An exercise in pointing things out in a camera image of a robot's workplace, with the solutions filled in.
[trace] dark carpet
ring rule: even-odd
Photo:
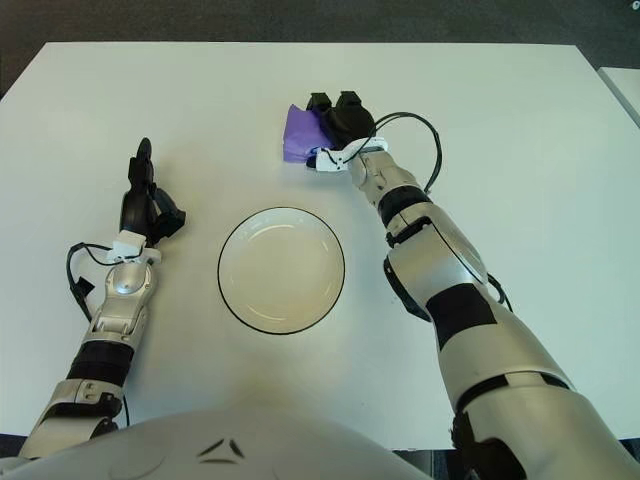
[[[47,41],[575,44],[598,68],[640,68],[628,0],[0,0],[0,93]]]

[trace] white bowl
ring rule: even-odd
[[[251,328],[288,334],[333,308],[344,283],[344,256],[331,228],[297,208],[271,208],[231,232],[218,262],[218,285],[231,312]]]

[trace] black wire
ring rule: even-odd
[[[82,296],[82,293],[79,292],[78,290],[78,285],[73,279],[73,275],[71,273],[71,259],[78,251],[84,249],[87,251],[87,253],[89,254],[89,256],[94,262],[96,262],[98,265],[102,265],[103,267],[113,267],[115,265],[120,265],[121,263],[123,263],[122,260],[113,262],[113,263],[101,262],[93,255],[91,248],[95,248],[97,250],[103,250],[103,251],[111,250],[109,247],[105,247],[104,245],[98,245],[95,243],[84,243],[84,242],[76,243],[67,252],[67,264],[66,264],[67,281],[69,282],[69,288],[71,288],[71,293],[73,294],[73,297],[76,299],[76,302],[78,302],[78,306],[80,307],[80,310],[82,310],[82,313],[84,313],[84,316],[87,318],[89,323],[91,323],[91,320],[92,320],[91,312],[89,311],[89,307],[87,307],[87,303],[85,302],[84,297]],[[137,255],[131,255],[124,258],[126,260],[132,260],[134,258],[138,258],[140,255],[142,255],[143,250],[144,250],[144,246],[140,249],[140,252]],[[124,394],[122,394],[122,403],[124,405],[124,414],[127,422],[127,427],[129,427],[131,426],[131,420],[129,417],[129,405],[127,404],[127,397]]]
[[[504,291],[504,288],[502,288],[502,285],[500,285],[500,282],[498,282],[496,277],[494,277],[490,273],[487,273],[487,279],[489,280],[489,283],[491,284],[491,286],[493,286],[493,288],[496,289],[496,291],[498,292],[498,295],[500,296],[500,298],[498,299],[498,303],[503,304],[506,302],[507,308],[509,308],[509,310],[513,313],[513,308],[511,307],[511,302],[509,301],[509,297],[507,297],[507,292]]]
[[[131,420],[129,419],[129,405],[127,405],[127,397],[122,394],[122,403],[124,404],[124,416],[127,419],[127,427],[131,426]]]
[[[360,148],[358,148],[358,150],[356,150],[356,152],[353,155],[351,155],[348,159],[346,159],[344,161],[344,163],[348,163],[351,160],[353,160],[364,149],[364,147],[371,141],[371,139],[376,135],[378,130],[382,129],[382,127],[384,127],[385,125],[387,125],[387,124],[389,124],[389,123],[391,123],[394,120],[397,120],[399,118],[414,118],[414,119],[418,120],[419,122],[421,122],[422,124],[426,125],[427,128],[433,134],[433,139],[434,139],[434,141],[436,143],[436,162],[435,162],[435,165],[433,167],[433,171],[431,172],[431,176],[429,177],[429,180],[427,181],[427,185],[424,187],[424,191],[428,193],[429,189],[431,188],[431,186],[435,183],[436,179],[438,178],[438,175],[440,175],[440,170],[442,169],[442,144],[440,143],[440,135],[438,134],[438,131],[435,129],[435,127],[427,119],[425,119],[424,117],[421,117],[420,115],[417,115],[415,113],[411,113],[411,112],[394,112],[394,113],[390,113],[388,115],[385,115],[383,117],[380,117],[378,120],[376,120],[376,122],[374,124],[374,127],[371,129],[371,133],[369,134],[369,137],[360,146]]]

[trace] purple sponge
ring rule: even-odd
[[[331,147],[313,112],[300,110],[295,105],[289,107],[282,140],[284,161],[289,163],[305,163],[317,148]]]

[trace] silver arm segment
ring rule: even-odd
[[[21,457],[48,456],[117,429],[112,420],[122,408],[122,388],[142,340],[146,304],[155,283],[146,256],[109,271],[104,303],[93,316],[67,378],[56,386],[24,443]]]
[[[640,466],[531,331],[496,302],[471,243],[384,151],[349,164],[392,247],[384,270],[431,321],[456,417],[455,446],[482,478],[640,478]]]

